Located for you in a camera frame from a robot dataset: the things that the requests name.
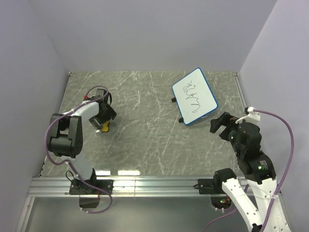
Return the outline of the yellow eraser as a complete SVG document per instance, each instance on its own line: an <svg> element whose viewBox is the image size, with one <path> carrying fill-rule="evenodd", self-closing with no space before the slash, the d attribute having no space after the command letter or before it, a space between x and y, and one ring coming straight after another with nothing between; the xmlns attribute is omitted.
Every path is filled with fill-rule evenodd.
<svg viewBox="0 0 309 232"><path fill-rule="evenodd" d="M110 126L110 121L104 122L103 125L102 125L101 131L102 132L108 132L109 131L109 126Z"/></svg>

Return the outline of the blue framed whiteboard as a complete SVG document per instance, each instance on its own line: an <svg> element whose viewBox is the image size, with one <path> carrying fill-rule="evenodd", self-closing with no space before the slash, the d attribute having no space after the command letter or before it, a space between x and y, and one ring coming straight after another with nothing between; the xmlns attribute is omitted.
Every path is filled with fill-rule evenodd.
<svg viewBox="0 0 309 232"><path fill-rule="evenodd" d="M181 117L179 123L189 125L215 111L219 103L200 68L196 68L172 85Z"/></svg>

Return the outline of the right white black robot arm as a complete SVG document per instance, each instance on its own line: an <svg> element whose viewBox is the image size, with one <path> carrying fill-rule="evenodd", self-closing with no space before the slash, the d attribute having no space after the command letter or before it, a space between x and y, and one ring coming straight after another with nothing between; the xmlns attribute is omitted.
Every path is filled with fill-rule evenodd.
<svg viewBox="0 0 309 232"><path fill-rule="evenodd" d="M277 181L273 162L261 150L262 135L258 122L263 111L253 107L246 109L246 115L235 117L225 112L211 120L210 132L216 133L221 126L222 140L230 142L237 158L239 169L251 188L256 203L252 203L242 188L235 173L229 169L218 170L214 174L213 188L218 193L225 193L242 216L250 232L289 232L279 198L283 184Z"/></svg>

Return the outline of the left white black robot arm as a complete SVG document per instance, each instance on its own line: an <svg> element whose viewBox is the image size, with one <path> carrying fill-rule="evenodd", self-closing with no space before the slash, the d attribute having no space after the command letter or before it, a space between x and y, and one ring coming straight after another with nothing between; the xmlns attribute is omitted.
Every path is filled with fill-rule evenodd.
<svg viewBox="0 0 309 232"><path fill-rule="evenodd" d="M71 184L86 194L95 193L98 183L94 168L82 154L83 124L90 122L96 130L107 132L109 122L117 116L111 107L111 93L103 86L96 86L95 89L95 95L89 97L86 94L76 108L53 114L44 138L49 160L58 166L68 164L73 175Z"/></svg>

